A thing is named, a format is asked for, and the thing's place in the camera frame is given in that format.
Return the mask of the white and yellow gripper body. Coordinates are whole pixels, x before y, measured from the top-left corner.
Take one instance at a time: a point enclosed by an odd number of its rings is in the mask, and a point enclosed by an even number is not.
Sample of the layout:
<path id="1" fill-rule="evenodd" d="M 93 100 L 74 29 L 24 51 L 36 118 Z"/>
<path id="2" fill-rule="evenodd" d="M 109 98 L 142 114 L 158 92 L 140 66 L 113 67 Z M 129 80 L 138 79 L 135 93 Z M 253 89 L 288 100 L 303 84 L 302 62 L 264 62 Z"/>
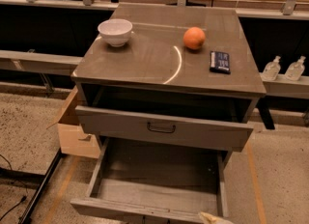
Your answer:
<path id="1" fill-rule="evenodd" d="M 229 220 L 223 219 L 221 217 L 218 217 L 218 216 L 206 213 L 206 212 L 200 212 L 199 217 L 203 221 L 204 224 L 233 224 Z"/>

